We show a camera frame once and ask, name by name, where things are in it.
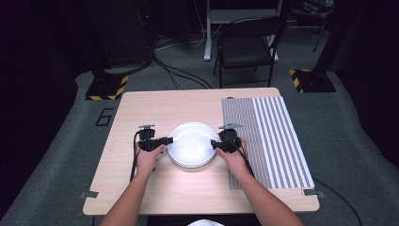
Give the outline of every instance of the human arm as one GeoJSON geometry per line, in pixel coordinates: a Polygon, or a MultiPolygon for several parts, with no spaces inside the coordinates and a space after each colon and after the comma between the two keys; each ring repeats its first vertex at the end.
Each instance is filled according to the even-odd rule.
{"type": "MultiPolygon", "coordinates": [[[[242,149],[247,156],[247,142],[241,138],[242,149]]],[[[264,225],[303,225],[299,217],[281,200],[259,183],[248,171],[238,152],[224,153],[216,148],[227,163],[229,170],[240,184],[256,217],[264,225]]]]}
{"type": "Polygon", "coordinates": [[[151,152],[138,151],[137,172],[120,198],[108,211],[101,225],[136,225],[147,183],[155,167],[156,157],[165,149],[161,145],[151,152]]]}

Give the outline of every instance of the wooden table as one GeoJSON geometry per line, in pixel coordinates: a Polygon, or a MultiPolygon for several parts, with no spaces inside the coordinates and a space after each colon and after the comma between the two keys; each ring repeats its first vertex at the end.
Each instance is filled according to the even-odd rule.
{"type": "MultiPolygon", "coordinates": [[[[114,119],[90,191],[86,215],[105,215],[128,186],[133,162],[133,141],[138,126],[155,124],[155,138],[169,137],[177,126],[197,121],[217,133],[223,124],[221,99],[227,97],[279,96],[274,88],[201,89],[126,92],[114,119]]],[[[228,169],[218,155],[197,169],[179,167],[167,153],[158,162],[149,180],[141,205],[143,215],[253,213],[242,190],[229,189],[228,169]]],[[[293,211],[319,208],[315,196],[304,196],[302,188],[269,189],[293,211]]]]}

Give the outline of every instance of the yellow and black warning tape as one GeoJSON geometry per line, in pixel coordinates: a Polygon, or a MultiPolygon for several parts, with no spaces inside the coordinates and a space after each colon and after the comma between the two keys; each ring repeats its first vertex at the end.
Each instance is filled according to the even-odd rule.
{"type": "Polygon", "coordinates": [[[125,76],[121,82],[120,82],[120,87],[118,88],[118,91],[115,95],[110,95],[110,96],[86,96],[86,100],[92,100],[92,101],[106,101],[106,100],[117,100],[123,93],[124,88],[126,87],[126,83],[128,80],[128,76],[125,76]]]}
{"type": "Polygon", "coordinates": [[[301,71],[301,72],[311,72],[311,70],[310,70],[310,69],[301,69],[301,70],[293,70],[293,69],[291,69],[291,70],[290,70],[290,75],[291,75],[291,77],[293,78],[293,82],[294,82],[294,86],[295,86],[295,88],[296,88],[296,91],[297,91],[297,92],[304,92],[303,89],[302,89],[302,87],[300,86],[299,79],[298,79],[298,77],[296,76],[296,72],[298,72],[298,71],[301,71]]]}

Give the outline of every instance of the black curtain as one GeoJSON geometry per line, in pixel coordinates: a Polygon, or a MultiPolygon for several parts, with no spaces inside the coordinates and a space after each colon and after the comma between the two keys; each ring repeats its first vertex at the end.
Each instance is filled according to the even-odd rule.
{"type": "Polygon", "coordinates": [[[399,167],[399,16],[394,4],[336,0],[331,33],[314,70],[338,74],[362,128],[399,167]]]}
{"type": "Polygon", "coordinates": [[[81,1],[0,1],[1,218],[67,117],[89,60],[107,66],[81,1]]]}
{"type": "Polygon", "coordinates": [[[365,2],[347,62],[338,72],[365,132],[399,167],[399,15],[395,1],[365,2]]]}

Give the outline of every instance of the forearm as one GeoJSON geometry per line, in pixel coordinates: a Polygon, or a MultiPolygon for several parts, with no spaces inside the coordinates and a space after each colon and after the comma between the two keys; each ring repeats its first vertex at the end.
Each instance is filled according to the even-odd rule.
{"type": "Polygon", "coordinates": [[[264,188],[249,173],[238,173],[236,179],[262,225],[303,225],[284,202],[264,188]]]}
{"type": "Polygon", "coordinates": [[[102,221],[104,225],[136,225],[150,175],[137,174],[102,221]]]}

